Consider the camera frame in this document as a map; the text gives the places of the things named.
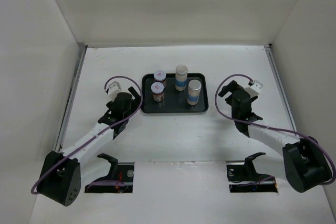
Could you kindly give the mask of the red-label dark jar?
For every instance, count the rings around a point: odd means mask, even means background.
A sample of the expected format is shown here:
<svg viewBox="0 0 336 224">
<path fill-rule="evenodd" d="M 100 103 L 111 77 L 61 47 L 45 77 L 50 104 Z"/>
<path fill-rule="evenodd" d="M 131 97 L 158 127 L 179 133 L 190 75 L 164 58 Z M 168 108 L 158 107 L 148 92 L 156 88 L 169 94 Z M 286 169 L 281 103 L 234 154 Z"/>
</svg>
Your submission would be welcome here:
<svg viewBox="0 0 336 224">
<path fill-rule="evenodd" d="M 155 102 L 161 102 L 164 100 L 164 85 L 161 82 L 154 82 L 151 85 L 151 91 L 153 94 L 153 100 Z"/>
<path fill-rule="evenodd" d="M 155 82 L 160 82 L 166 87 L 166 73 L 163 70 L 157 70 L 153 74 Z"/>
</svg>

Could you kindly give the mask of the silver-lid shaker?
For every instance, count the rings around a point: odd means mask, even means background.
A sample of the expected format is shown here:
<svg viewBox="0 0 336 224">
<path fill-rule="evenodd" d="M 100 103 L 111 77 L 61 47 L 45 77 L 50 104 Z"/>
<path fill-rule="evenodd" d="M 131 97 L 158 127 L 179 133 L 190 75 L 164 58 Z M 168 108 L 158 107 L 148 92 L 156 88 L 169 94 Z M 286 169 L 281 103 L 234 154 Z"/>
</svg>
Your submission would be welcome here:
<svg viewBox="0 0 336 224">
<path fill-rule="evenodd" d="M 175 69 L 175 88 L 177 91 L 183 91 L 187 85 L 188 68 L 185 65 L 178 65 Z"/>
<path fill-rule="evenodd" d="M 191 80 L 188 83 L 187 103 L 189 105 L 196 105 L 198 103 L 202 84 L 198 80 Z"/>
</svg>

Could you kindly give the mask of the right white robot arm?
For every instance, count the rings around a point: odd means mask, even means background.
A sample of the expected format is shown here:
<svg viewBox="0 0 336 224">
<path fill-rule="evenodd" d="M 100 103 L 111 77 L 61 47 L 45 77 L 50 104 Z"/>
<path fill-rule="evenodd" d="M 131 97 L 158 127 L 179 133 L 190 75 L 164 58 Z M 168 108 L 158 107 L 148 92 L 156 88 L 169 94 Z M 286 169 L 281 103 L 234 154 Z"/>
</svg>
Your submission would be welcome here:
<svg viewBox="0 0 336 224">
<path fill-rule="evenodd" d="M 282 156 L 286 179 L 295 191 L 304 193 L 318 185 L 334 183 L 335 165 L 317 140 L 293 130 L 265 125 L 262 117 L 252 111 L 251 105 L 262 88 L 263 84 L 256 80 L 250 80 L 245 88 L 233 80 L 221 84 L 215 96 L 225 98 L 230 105 L 228 119 L 234 121 L 240 133 Z"/>
</svg>

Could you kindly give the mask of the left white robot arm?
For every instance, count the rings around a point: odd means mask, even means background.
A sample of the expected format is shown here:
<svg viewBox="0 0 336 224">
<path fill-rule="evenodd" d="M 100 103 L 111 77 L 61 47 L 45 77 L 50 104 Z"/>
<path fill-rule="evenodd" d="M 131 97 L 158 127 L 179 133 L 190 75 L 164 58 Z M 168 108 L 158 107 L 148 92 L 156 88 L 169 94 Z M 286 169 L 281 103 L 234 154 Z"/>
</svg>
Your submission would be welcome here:
<svg viewBox="0 0 336 224">
<path fill-rule="evenodd" d="M 107 143 L 125 130 L 129 119 L 141 107 L 141 93 L 134 87 L 121 90 L 117 83 L 109 89 L 107 112 L 79 141 L 62 152 L 51 151 L 45 157 L 39 180 L 31 189 L 63 205 L 70 206 L 81 189 L 81 171 Z"/>
</svg>

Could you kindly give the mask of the black rectangular tray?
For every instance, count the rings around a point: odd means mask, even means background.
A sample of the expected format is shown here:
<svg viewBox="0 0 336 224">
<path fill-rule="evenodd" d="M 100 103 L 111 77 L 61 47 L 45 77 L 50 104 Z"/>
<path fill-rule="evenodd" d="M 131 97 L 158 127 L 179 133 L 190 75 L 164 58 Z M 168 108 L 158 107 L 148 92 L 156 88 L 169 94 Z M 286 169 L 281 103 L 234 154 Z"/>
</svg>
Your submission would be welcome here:
<svg viewBox="0 0 336 224">
<path fill-rule="evenodd" d="M 201 73 L 189 73 L 187 82 L 198 80 L 201 82 L 201 91 L 196 105 L 187 103 L 188 91 L 178 91 L 175 88 L 175 74 L 166 75 L 166 88 L 164 90 L 164 100 L 155 102 L 151 91 L 151 85 L 154 83 L 154 75 L 148 73 L 142 78 L 142 112 L 146 114 L 177 114 L 177 113 L 203 113 L 209 108 L 208 95 L 205 76 Z"/>
</svg>

